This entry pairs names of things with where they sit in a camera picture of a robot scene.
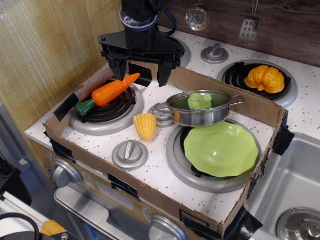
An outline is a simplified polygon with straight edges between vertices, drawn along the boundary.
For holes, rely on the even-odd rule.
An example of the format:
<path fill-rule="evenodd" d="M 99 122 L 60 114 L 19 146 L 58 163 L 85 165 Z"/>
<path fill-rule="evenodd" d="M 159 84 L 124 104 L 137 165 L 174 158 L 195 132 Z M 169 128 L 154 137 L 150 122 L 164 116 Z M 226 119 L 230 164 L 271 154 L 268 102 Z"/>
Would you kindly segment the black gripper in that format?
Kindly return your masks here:
<path fill-rule="evenodd" d="M 157 80 L 164 87 L 172 73 L 181 66 L 184 47 L 170 36 L 164 36 L 157 27 L 135 31 L 103 34 L 98 37 L 101 54 L 108 60 L 116 79 L 123 81 L 127 72 L 127 61 L 158 64 Z"/>

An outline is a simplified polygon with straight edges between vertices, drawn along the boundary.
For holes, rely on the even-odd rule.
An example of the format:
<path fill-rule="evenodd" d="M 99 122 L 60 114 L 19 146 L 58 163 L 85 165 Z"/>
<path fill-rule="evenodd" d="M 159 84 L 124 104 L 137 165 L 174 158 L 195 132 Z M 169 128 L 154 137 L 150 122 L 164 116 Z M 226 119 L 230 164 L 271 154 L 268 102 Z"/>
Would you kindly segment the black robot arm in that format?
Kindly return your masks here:
<path fill-rule="evenodd" d="M 164 87 L 172 70 L 181 65 L 184 47 L 171 36 L 175 29 L 162 32 L 158 16 L 164 13 L 175 25 L 176 19 L 168 10 L 167 0 L 123 0 L 119 17 L 124 31 L 98 37 L 101 55 L 108 60 L 113 75 L 123 80 L 127 62 L 137 61 L 158 65 L 157 80 Z"/>

